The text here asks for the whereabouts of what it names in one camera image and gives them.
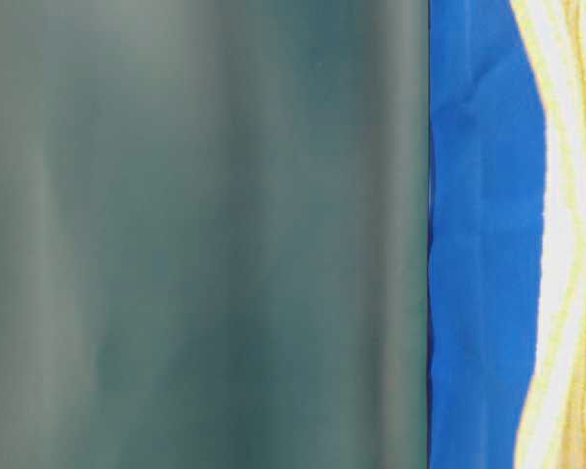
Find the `green curtain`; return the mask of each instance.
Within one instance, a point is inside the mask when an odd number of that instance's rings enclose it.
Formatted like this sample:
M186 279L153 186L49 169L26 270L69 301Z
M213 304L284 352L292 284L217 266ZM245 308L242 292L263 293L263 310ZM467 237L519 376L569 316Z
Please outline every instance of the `green curtain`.
M424 3L0 0L0 469L425 467Z

